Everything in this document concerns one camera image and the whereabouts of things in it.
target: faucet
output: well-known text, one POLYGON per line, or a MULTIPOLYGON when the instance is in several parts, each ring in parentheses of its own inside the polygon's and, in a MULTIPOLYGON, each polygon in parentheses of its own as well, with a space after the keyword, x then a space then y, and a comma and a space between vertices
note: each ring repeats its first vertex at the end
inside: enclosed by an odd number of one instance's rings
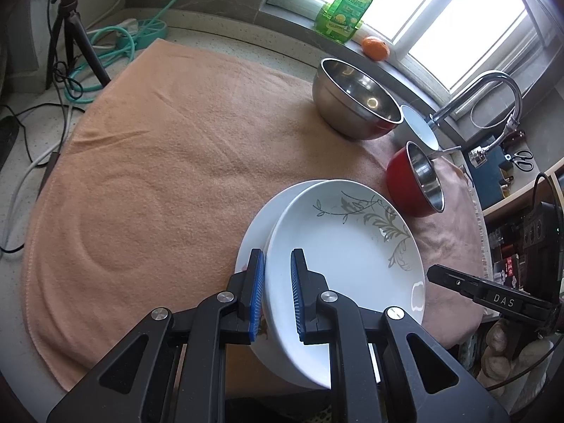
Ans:
POLYGON ((486 84, 491 83, 493 81, 499 81, 502 83, 507 84, 513 94, 515 95, 515 106, 513 109, 512 114, 507 119, 505 123, 505 128, 501 135, 495 139, 495 141, 485 148, 478 146, 470 151, 469 158, 472 165, 476 168, 480 167, 484 162, 487 161, 487 153, 490 152, 493 148, 497 147, 501 144, 503 140, 517 129, 519 125, 519 121, 521 119, 521 113, 523 112, 523 95, 521 95, 521 90, 517 83, 509 76, 507 73, 499 72, 497 70, 492 70, 490 72, 482 73, 478 76, 472 83, 468 84, 464 89, 462 89, 458 94, 451 98, 451 100, 443 106, 440 110, 438 110, 435 114, 433 114, 430 118, 429 125, 432 129, 435 129, 438 125, 441 124, 445 118, 451 114, 454 110, 460 107, 463 103, 469 100, 476 92, 478 92, 482 87, 486 84))

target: window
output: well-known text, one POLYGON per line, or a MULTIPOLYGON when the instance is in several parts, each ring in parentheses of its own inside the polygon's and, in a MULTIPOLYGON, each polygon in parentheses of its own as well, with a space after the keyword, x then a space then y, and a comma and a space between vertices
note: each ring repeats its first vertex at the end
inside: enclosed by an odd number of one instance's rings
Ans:
MULTIPOLYGON (((269 0, 310 19, 333 0, 269 0)), ((443 104, 478 74, 508 71, 537 41, 522 0, 374 0, 353 40, 376 35, 389 62, 443 104)))

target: dish soap bottle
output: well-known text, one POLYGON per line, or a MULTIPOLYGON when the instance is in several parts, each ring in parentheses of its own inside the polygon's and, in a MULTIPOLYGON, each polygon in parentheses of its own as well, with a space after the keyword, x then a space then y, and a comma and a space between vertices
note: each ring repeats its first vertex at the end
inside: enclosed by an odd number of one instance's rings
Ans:
POLYGON ((315 18, 315 31, 345 44, 361 27, 360 18, 372 0, 335 0, 325 3, 315 18))

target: orange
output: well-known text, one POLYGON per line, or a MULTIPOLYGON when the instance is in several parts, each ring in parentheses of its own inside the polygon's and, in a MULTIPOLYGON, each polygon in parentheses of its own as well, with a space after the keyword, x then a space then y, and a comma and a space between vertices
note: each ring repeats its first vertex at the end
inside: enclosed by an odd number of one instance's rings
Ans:
POLYGON ((362 52, 376 62, 382 62, 390 57, 390 48, 376 36, 367 36, 362 40, 362 52))

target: black tripod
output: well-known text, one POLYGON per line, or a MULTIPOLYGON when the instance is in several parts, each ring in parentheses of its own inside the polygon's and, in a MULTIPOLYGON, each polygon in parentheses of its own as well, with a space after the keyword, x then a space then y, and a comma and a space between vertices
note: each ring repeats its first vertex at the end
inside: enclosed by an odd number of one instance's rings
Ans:
POLYGON ((94 52, 94 48, 90 44, 90 40, 86 35, 86 30, 80 21, 80 15, 76 11, 77 6, 78 0, 61 0, 59 3, 57 19, 55 19, 55 23, 53 24, 51 41, 49 43, 49 56, 47 57, 47 79, 45 82, 45 87, 47 89, 49 89, 49 86, 51 86, 53 81, 57 41, 59 39, 63 20, 65 21, 65 49, 67 51, 67 64, 69 71, 71 71, 74 67, 74 40, 78 49, 80 49, 80 52, 84 55, 84 58, 91 67, 92 72, 94 72, 102 86, 105 87, 110 82, 110 78, 104 70, 104 66, 100 62, 100 59, 98 59, 96 53, 94 52))

